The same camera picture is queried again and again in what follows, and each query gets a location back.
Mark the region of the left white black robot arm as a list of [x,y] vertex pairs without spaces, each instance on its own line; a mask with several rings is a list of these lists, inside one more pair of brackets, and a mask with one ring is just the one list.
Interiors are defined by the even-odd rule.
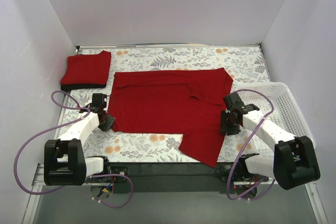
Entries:
[[56,140],[48,140],[44,148],[44,182],[48,186],[82,185],[93,175],[100,182],[111,178],[112,170],[106,156],[85,157],[83,146],[86,140],[99,129],[112,129],[114,117],[109,115],[107,95],[94,93],[91,103],[79,112],[79,121],[74,123]]

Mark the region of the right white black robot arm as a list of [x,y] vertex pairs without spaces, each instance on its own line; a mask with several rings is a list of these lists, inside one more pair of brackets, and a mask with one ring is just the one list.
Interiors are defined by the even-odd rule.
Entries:
[[238,154],[228,175],[232,180],[237,167],[242,180],[255,175],[273,178],[281,188],[289,190],[320,179],[313,142],[307,136],[296,136],[279,127],[254,104],[245,104],[237,92],[224,97],[226,110],[221,112],[221,133],[236,135],[243,127],[250,137],[259,137],[272,150],[272,155]]

